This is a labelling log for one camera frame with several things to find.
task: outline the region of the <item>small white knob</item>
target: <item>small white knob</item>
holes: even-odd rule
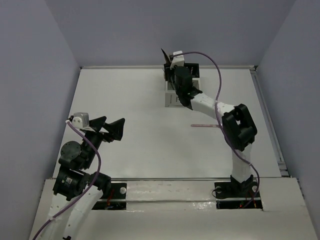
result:
[[[127,192],[127,189],[124,186],[120,188],[121,194],[126,194],[126,192]]]

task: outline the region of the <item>metal screw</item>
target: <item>metal screw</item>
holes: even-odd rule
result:
[[[252,186],[252,191],[255,193],[257,191],[257,186]]]
[[[216,192],[217,194],[222,193],[222,187],[221,187],[221,186],[216,186],[215,192]]]
[[[127,189],[124,186],[120,188],[121,194],[126,194],[126,192],[127,192]]]

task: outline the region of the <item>white table surface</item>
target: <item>white table surface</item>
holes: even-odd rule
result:
[[[277,156],[248,69],[222,69],[220,101],[247,105],[258,129],[251,161],[261,177],[280,177]],[[215,97],[219,85],[215,69],[200,69],[205,94]],[[88,112],[90,119],[107,123],[125,118],[123,139],[102,143],[101,172],[112,178],[228,178],[231,150],[218,128],[191,127],[216,124],[212,118],[184,107],[164,107],[162,69],[82,69],[70,115]],[[81,141],[69,127],[62,144]],[[56,177],[60,165],[55,167]],[[89,173],[97,169],[97,158]]]

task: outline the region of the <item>white box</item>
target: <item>white box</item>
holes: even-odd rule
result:
[[[192,78],[193,86],[201,90],[200,78]],[[168,81],[165,81],[165,107],[182,107],[175,90]]]

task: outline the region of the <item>red wire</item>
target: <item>red wire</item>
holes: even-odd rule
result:
[[[114,193],[115,193],[115,190],[112,189],[111,190],[111,193],[110,193],[110,196],[107,198],[106,200],[106,205],[109,206],[110,205],[110,200],[114,197]]]
[[[254,207],[255,207],[255,208],[257,208],[257,205],[256,205],[256,201],[255,201],[254,195],[253,195],[253,194],[252,194],[252,192],[250,192],[250,191],[249,191],[249,193],[250,193],[251,197],[253,198],[253,204],[254,204]]]

